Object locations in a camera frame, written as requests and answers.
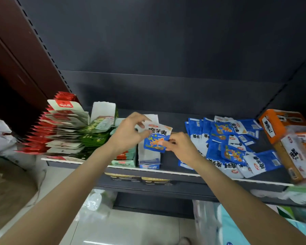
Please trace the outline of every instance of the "white shelf edge strip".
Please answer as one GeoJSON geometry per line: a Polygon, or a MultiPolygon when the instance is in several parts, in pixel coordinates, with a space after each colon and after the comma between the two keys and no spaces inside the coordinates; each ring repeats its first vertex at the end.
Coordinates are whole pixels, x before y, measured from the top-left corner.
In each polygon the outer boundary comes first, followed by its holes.
{"type": "MultiPolygon", "coordinates": [[[[50,158],[41,158],[43,161],[53,161],[53,162],[65,162],[65,163],[73,163],[73,164],[82,164],[83,162],[76,162],[76,161],[68,161],[68,160],[60,160],[60,159],[50,159],[50,158]]],[[[157,169],[140,169],[140,168],[127,168],[121,166],[112,166],[108,165],[108,168],[114,169],[126,169],[126,170],[137,170],[137,171],[147,171],[147,172],[156,172],[156,173],[167,173],[167,174],[178,174],[178,175],[187,175],[187,176],[195,176],[201,177],[199,174],[192,174],[192,173],[182,173],[182,172],[175,172],[175,171],[165,171],[165,170],[157,170],[157,169]]],[[[234,181],[245,181],[245,182],[253,182],[253,183],[263,183],[263,184],[271,184],[271,185],[283,185],[283,186],[294,186],[291,183],[282,183],[282,182],[273,182],[273,181],[258,181],[258,180],[250,180],[250,179],[233,179],[234,181]]]]}

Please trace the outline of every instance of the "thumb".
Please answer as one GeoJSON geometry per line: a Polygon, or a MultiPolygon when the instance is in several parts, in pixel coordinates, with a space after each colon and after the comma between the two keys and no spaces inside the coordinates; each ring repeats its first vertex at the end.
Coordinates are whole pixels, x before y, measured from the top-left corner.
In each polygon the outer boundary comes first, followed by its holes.
{"type": "Polygon", "coordinates": [[[168,150],[173,151],[176,148],[176,145],[173,143],[170,143],[169,141],[161,141],[159,144],[166,147],[168,150]]]}
{"type": "Polygon", "coordinates": [[[141,138],[141,141],[145,138],[147,138],[149,135],[151,135],[152,131],[151,130],[145,130],[145,131],[142,131],[142,132],[139,132],[139,136],[141,138]]]}

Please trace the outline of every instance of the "person's left hand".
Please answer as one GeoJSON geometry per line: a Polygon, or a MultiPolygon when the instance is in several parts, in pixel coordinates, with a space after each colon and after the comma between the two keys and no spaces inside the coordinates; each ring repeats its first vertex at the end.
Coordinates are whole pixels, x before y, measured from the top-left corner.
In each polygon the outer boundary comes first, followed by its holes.
{"type": "Polygon", "coordinates": [[[136,124],[138,124],[141,128],[144,128],[142,122],[145,120],[150,121],[150,119],[145,115],[133,112],[120,123],[117,130],[110,137],[106,144],[112,146],[117,155],[125,152],[130,148],[133,148],[136,144],[138,144],[140,141],[152,133],[151,130],[145,130],[140,133],[135,130],[136,124]]]}

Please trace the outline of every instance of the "person's right arm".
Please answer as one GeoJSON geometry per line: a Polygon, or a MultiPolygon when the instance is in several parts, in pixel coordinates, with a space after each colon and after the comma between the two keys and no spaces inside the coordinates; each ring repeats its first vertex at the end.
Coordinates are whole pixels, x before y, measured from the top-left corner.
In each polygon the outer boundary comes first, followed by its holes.
{"type": "Polygon", "coordinates": [[[304,234],[202,157],[187,134],[161,144],[199,173],[251,245],[306,245],[304,234]]]}

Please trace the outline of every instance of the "forearm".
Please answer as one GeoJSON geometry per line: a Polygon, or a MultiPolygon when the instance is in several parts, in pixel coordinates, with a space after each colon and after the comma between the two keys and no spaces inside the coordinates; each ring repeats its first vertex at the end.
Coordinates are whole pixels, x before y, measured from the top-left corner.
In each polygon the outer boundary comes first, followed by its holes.
{"type": "Polygon", "coordinates": [[[306,236],[274,210],[201,158],[194,169],[213,191],[245,238],[257,244],[306,244],[306,236]]]}
{"type": "Polygon", "coordinates": [[[95,181],[115,157],[112,145],[98,148],[10,228],[0,244],[59,244],[95,181]]]}

